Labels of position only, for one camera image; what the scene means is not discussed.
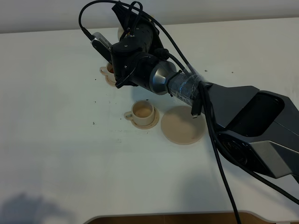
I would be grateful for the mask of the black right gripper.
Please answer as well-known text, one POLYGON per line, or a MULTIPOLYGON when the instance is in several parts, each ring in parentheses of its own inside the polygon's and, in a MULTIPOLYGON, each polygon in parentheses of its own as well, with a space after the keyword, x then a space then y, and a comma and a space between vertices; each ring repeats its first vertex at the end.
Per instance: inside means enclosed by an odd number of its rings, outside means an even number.
POLYGON ((131 56, 136 52, 154 54, 156 49, 163 49, 159 30, 143 12, 140 2, 130 5, 117 1, 112 7, 123 30, 134 30, 111 47, 111 56, 131 56))

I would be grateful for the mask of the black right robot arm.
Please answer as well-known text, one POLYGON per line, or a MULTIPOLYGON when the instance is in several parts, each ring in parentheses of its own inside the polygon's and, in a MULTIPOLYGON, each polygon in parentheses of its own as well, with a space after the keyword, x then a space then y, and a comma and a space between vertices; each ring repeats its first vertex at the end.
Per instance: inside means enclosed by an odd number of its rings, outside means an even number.
POLYGON ((161 26, 134 4, 116 2, 123 34, 111 47, 116 87, 166 93, 204 114, 217 150, 256 178, 299 176, 299 111, 286 96, 254 86, 224 87, 180 64, 159 38, 161 26))

